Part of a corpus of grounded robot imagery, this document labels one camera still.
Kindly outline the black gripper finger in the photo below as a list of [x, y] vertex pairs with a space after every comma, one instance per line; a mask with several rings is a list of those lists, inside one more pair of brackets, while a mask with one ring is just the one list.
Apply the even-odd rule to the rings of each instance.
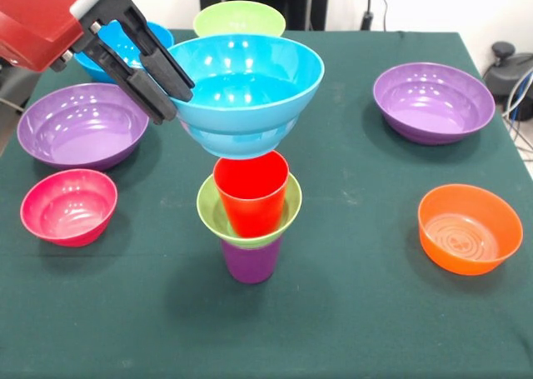
[[132, 0], [111, 0], [112, 16], [141, 52], [142, 65], [171, 97], [189, 102], [195, 84], [162, 45]]

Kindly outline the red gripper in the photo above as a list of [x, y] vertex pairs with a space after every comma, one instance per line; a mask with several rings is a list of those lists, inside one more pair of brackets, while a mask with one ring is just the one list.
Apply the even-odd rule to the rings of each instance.
[[99, 1], [1, 0], [1, 58], [42, 72], [71, 47], [94, 61], [156, 124], [171, 121], [177, 109], [146, 71], [129, 67], [97, 34], [83, 34], [80, 20]]

